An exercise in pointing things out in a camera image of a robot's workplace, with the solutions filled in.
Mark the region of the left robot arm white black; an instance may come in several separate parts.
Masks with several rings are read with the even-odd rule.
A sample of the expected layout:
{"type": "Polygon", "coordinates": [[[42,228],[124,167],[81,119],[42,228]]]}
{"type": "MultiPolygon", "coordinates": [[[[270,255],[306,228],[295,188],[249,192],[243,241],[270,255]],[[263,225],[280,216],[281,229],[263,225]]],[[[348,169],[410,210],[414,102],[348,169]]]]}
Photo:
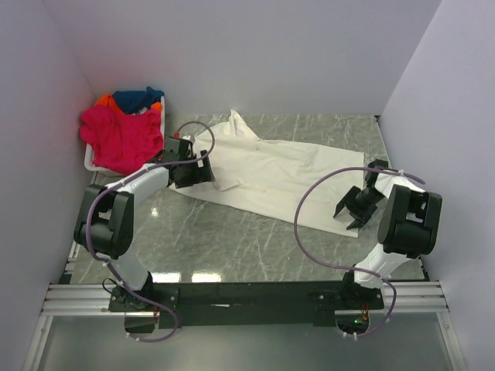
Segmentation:
{"type": "Polygon", "coordinates": [[[195,153],[191,140],[171,137],[164,149],[137,171],[111,184],[90,185],[84,191],[74,241],[106,265],[117,285],[128,291],[127,301],[136,310],[150,308],[155,292],[152,274],[131,251],[135,209],[160,189],[212,182],[212,150],[195,153]]]}

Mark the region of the white t shirt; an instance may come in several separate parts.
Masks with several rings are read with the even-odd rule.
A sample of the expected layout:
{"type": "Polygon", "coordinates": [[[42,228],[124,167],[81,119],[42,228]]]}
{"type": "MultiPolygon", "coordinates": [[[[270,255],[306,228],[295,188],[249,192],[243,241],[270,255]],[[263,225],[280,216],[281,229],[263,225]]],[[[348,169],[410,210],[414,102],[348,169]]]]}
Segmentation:
{"type": "Polygon", "coordinates": [[[336,204],[352,186],[363,184],[362,172],[346,172],[319,185],[295,209],[307,189],[340,168],[364,165],[364,154],[297,141],[259,138],[236,111],[211,131],[195,135],[194,151],[212,148],[213,182],[178,189],[179,194],[231,206],[300,226],[356,238],[352,219],[335,217],[336,204]]]}

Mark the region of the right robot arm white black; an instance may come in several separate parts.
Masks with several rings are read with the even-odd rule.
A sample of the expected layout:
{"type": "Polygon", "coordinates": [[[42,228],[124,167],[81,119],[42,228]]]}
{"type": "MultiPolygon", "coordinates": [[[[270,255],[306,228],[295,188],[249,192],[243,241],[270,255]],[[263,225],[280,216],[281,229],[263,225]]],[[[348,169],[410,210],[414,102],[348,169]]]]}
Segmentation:
{"type": "Polygon", "coordinates": [[[430,254],[438,235],[442,197],[414,185],[404,176],[385,175],[388,162],[374,160],[368,164],[365,187],[356,186],[337,203],[335,216],[343,209],[353,218],[349,230],[364,227],[385,199],[386,205],[377,230],[374,249],[356,265],[357,271],[344,274],[340,301],[357,308],[366,298],[378,293],[383,281],[396,268],[421,255],[430,254]]]}

